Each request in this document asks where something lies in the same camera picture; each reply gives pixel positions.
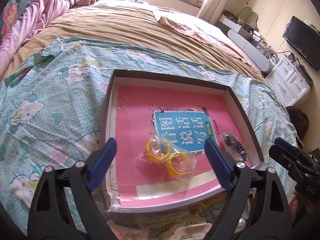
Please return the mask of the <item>person's right hand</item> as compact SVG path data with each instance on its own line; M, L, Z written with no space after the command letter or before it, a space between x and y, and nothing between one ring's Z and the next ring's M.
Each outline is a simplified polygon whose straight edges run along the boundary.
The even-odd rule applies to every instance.
M298 217L298 214L303 208L303 205L304 205L304 197L297 191L294 191L292 194L292 198L289 202L292 224L295 222L296 218Z

